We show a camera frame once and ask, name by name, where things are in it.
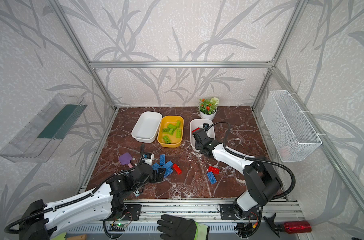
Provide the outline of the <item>green lego brick top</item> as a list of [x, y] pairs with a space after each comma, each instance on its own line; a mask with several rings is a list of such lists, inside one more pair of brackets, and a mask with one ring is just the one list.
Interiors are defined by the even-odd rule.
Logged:
[[167, 125], [167, 127], [169, 128], [169, 129], [171, 129], [171, 130], [176, 130], [176, 129], [178, 129], [178, 126], [176, 126], [176, 125], [173, 125], [173, 124], [168, 124]]

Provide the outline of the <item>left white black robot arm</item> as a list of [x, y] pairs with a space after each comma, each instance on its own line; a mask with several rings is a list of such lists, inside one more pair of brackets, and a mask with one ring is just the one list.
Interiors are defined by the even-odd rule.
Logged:
[[112, 174], [95, 188], [50, 203], [38, 200], [23, 216], [9, 223], [4, 232], [21, 240], [50, 240], [66, 231], [93, 221], [118, 220], [129, 213], [124, 199], [138, 193], [148, 183], [160, 183], [165, 169], [145, 162], [148, 154], [141, 146], [139, 163]]

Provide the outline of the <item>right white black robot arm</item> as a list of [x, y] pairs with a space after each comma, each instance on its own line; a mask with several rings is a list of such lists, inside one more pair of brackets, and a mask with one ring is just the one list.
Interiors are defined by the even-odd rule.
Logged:
[[[243, 215], [252, 208], [261, 208], [271, 200], [283, 198], [294, 190], [296, 177], [291, 169], [266, 158], [246, 155], [231, 149], [227, 145], [231, 124], [228, 122], [219, 123], [228, 125], [225, 137], [221, 142], [208, 135], [208, 130], [217, 123], [211, 124], [207, 128], [192, 130], [192, 136], [196, 141], [196, 149], [201, 154], [227, 164], [244, 176], [247, 190], [233, 202], [234, 211], [240, 219], [243, 219]], [[289, 188], [282, 193], [279, 191], [283, 187], [283, 182], [275, 168], [284, 170], [291, 178]]]

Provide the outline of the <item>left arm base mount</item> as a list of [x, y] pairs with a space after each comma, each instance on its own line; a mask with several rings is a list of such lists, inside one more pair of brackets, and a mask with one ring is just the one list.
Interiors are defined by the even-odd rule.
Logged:
[[123, 212], [113, 213], [109, 221], [138, 221], [141, 213], [142, 205], [129, 204]]

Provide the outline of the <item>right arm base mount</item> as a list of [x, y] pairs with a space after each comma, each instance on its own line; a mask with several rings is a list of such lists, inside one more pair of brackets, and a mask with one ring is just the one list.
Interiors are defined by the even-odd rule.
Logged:
[[247, 212], [235, 210], [233, 204], [219, 204], [217, 207], [223, 221], [258, 221], [260, 209], [253, 207]]

